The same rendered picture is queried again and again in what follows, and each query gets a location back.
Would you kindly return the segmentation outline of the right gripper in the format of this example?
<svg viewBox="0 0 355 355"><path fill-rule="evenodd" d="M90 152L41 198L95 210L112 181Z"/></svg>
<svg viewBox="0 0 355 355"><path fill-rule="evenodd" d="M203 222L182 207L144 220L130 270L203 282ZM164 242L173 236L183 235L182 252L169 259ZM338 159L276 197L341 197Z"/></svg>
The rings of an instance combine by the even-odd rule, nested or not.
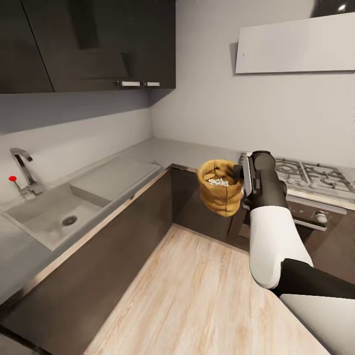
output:
<svg viewBox="0 0 355 355"><path fill-rule="evenodd" d="M244 178L243 165L235 164L233 167L234 178Z"/></svg>

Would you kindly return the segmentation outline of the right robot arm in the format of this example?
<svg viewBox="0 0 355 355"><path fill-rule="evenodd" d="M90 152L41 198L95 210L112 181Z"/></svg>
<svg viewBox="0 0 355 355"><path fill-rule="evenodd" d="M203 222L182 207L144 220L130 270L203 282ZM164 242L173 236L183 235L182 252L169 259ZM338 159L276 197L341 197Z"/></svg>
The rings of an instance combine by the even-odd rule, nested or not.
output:
<svg viewBox="0 0 355 355"><path fill-rule="evenodd" d="M250 200L249 268L331 355L355 355L355 285L313 267L269 151L247 151L234 178Z"/></svg>

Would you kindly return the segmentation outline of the popcorn bag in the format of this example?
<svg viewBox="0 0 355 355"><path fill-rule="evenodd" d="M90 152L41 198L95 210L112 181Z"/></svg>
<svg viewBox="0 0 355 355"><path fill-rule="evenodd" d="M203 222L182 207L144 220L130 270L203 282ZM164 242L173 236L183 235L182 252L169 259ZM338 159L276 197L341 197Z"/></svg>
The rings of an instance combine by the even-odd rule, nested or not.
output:
<svg viewBox="0 0 355 355"><path fill-rule="evenodd" d="M233 177L234 165L234 161L215 159L205 162L197 172L201 200L211 211L224 217L234 215L244 197L245 179ZM217 180L227 185L210 182Z"/></svg>

